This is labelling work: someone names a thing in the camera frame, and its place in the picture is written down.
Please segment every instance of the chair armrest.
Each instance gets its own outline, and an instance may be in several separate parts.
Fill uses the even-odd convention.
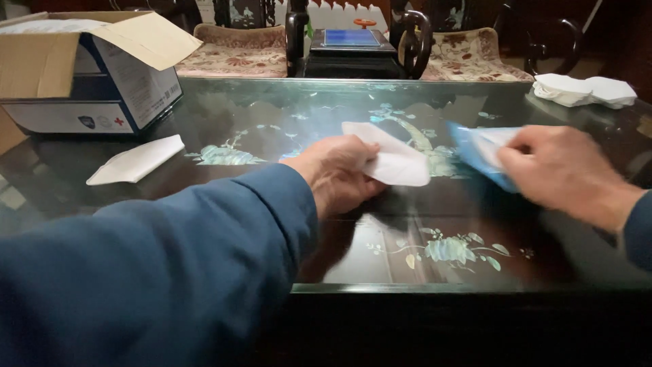
[[[303,57],[303,30],[308,25],[307,12],[289,12],[286,15],[286,58],[288,77],[297,73],[297,63]]]
[[[407,77],[417,80],[428,66],[430,51],[432,49],[432,31],[430,30],[430,20],[421,12],[416,10],[407,10],[401,14],[398,23],[405,27],[403,69]],[[415,32],[415,26],[421,30],[418,34]]]
[[[509,4],[503,4],[503,11],[519,16],[519,14],[516,13],[513,7]],[[538,75],[539,70],[537,68],[537,61],[550,58],[548,48],[545,44],[536,43],[533,40],[532,33],[528,28],[528,25],[533,23],[531,20],[526,20],[525,17],[519,16],[519,21],[520,25],[525,29],[527,33],[527,41],[529,43],[524,65],[525,72],[531,75]],[[580,30],[580,26],[573,20],[558,19],[556,20],[556,24],[559,24],[562,27],[566,27],[573,37],[573,45],[570,49],[570,53],[566,56],[564,62],[553,71],[555,74],[566,75],[575,67],[575,65],[577,65],[577,62],[580,60],[580,48],[582,47],[582,36],[584,34]]]

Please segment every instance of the open cardboard box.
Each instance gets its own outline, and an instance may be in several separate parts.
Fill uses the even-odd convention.
[[[29,33],[3,33],[37,20],[109,24],[40,22]],[[135,135],[181,96],[174,65],[199,46],[155,12],[43,12],[0,22],[0,105],[29,133]]]

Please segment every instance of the finger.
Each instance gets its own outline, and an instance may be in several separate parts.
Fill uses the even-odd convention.
[[[380,152],[380,144],[378,143],[364,143],[367,147],[367,160],[376,158]]]
[[[527,146],[536,149],[541,142],[546,141],[550,136],[555,135],[562,126],[528,125],[520,129],[516,136],[505,146],[508,148],[521,148]]]
[[[380,194],[387,188],[387,184],[382,183],[378,180],[371,179],[367,182],[364,183],[365,186],[365,191],[366,191],[366,197],[364,198],[365,200],[369,200],[372,197],[375,197],[376,195]]]
[[[536,162],[532,155],[526,155],[522,152],[508,147],[498,149],[498,160],[503,164],[507,175],[516,182],[517,185],[523,182],[523,179],[531,176],[531,172],[536,167]]]

